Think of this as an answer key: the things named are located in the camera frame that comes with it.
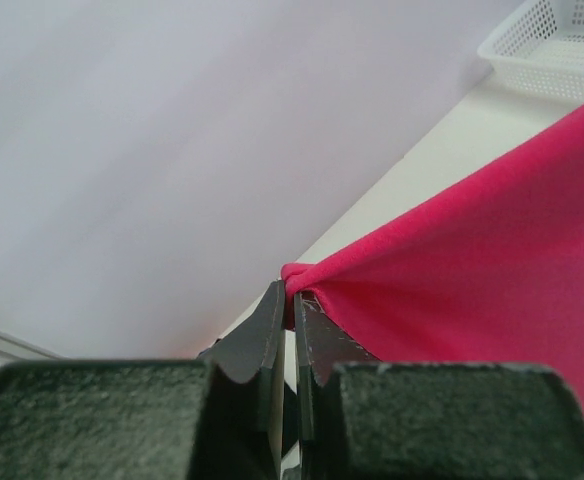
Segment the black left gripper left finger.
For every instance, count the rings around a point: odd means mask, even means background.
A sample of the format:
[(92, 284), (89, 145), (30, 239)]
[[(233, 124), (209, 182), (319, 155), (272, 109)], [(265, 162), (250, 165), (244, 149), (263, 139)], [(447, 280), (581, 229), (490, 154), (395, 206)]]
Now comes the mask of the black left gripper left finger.
[(276, 479), (285, 290), (186, 360), (0, 367), (0, 479)]

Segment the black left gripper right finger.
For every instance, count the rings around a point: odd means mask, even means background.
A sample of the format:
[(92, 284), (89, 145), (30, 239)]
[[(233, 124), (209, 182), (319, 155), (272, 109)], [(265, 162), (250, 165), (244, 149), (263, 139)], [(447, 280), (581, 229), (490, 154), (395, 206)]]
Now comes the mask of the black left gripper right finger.
[(584, 479), (584, 416), (553, 370), (389, 363), (294, 298), (302, 479)]

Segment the pink t shirt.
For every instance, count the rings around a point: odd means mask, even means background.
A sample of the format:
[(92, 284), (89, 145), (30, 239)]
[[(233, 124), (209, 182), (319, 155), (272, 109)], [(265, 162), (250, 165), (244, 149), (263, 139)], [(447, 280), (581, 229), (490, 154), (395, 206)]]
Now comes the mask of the pink t shirt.
[(584, 104), (315, 264), (281, 271), (386, 362), (522, 362), (584, 407)]

